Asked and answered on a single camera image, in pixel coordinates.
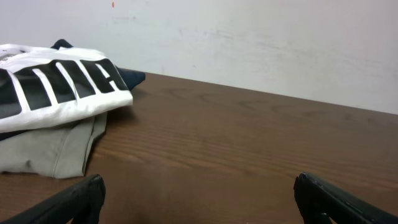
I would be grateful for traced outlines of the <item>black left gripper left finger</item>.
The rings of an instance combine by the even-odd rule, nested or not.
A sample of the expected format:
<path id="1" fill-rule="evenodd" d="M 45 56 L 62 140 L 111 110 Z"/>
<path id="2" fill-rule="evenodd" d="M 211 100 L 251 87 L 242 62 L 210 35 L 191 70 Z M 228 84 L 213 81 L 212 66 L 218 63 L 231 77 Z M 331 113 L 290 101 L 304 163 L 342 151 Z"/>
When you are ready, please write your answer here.
<path id="1" fill-rule="evenodd" d="M 91 175 L 2 224 L 97 224 L 105 195 L 102 176 Z"/>

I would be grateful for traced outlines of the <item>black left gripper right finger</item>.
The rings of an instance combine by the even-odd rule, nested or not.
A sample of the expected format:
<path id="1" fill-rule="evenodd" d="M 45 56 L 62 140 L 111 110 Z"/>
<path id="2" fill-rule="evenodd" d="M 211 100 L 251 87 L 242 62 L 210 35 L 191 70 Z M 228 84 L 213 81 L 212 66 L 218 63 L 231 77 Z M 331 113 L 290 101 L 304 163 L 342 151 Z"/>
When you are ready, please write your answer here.
<path id="1" fill-rule="evenodd" d="M 296 177 L 294 198 L 304 224 L 397 224 L 397 217 L 306 172 Z"/>

